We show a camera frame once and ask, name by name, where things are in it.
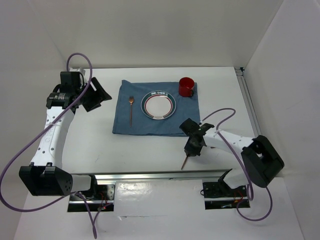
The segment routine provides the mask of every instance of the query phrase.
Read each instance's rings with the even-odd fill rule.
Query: red mug
[[[179,81],[179,94],[182,97],[192,97],[194,93],[195,81],[190,77],[183,77]]]

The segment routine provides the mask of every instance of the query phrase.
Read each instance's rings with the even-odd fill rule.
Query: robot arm
[[[230,148],[212,124],[199,125],[189,118],[180,125],[180,129],[189,137],[184,147],[184,151],[189,157],[199,156],[203,146],[215,147],[231,153]],[[259,135],[257,138],[250,138],[220,129],[219,132],[241,155],[250,180],[255,185],[261,188],[267,187],[284,167],[281,157],[265,136]],[[224,183],[231,189],[248,184],[242,169],[232,169],[222,177]]]
[[[61,84],[54,88],[46,101],[45,128],[51,125],[85,88],[85,78],[81,80],[80,71],[61,72],[60,78]],[[42,136],[30,165],[22,166],[19,171],[21,180],[33,196],[67,196],[72,192],[87,191],[94,185],[94,176],[71,175],[62,170],[62,154],[69,126],[79,105],[83,105],[89,112],[100,107],[102,101],[110,99],[111,96],[104,91],[97,79],[92,78],[91,86],[80,101]]]

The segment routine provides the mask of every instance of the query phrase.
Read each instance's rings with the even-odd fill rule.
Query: plate rim
[[[158,95],[160,95],[160,96],[162,95],[162,96],[167,97],[167,98],[169,99],[169,101],[172,103],[172,110],[171,110],[168,114],[164,115],[165,117],[164,117],[164,116],[162,116],[161,118],[155,117],[155,116],[151,117],[152,115],[146,113],[146,112],[148,112],[148,111],[147,111],[147,110],[145,109],[145,107],[143,106],[143,105],[144,105],[144,104],[143,104],[143,101],[144,101],[144,99],[146,98],[146,96],[149,95],[149,94],[151,94],[151,93],[155,93],[155,92],[156,92],[156,94],[157,94],[157,92],[161,92],[161,93],[158,93]],[[162,93],[166,93],[166,94],[168,94],[168,96],[170,95],[171,98],[173,99],[173,101],[172,101],[168,96],[166,96],[166,95],[164,95],[164,94],[162,94]],[[141,103],[140,103],[140,107],[141,107],[141,111],[143,112],[143,114],[146,115],[148,118],[154,119],[154,120],[164,120],[164,119],[169,118],[172,114],[174,114],[174,112],[176,111],[176,108],[177,108],[177,102],[176,102],[176,99],[174,98],[174,96],[173,96],[172,94],[170,94],[169,92],[167,92],[167,91],[162,91],[162,90],[154,90],[154,91],[148,92],[146,95],[143,96],[143,98],[142,98],[142,100],[141,100]]]

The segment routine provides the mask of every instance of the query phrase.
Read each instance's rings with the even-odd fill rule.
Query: fork handle
[[[132,126],[132,103],[130,103],[130,128]]]

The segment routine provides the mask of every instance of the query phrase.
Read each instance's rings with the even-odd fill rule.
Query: black wire
[[[79,72],[79,73],[82,76],[82,87],[84,87],[85,86],[85,77],[81,72]]]
[[[60,87],[61,87],[61,84],[58,84],[57,86],[55,86],[54,87],[54,89],[53,89],[53,93],[57,93],[58,92],[58,90],[60,89]]]

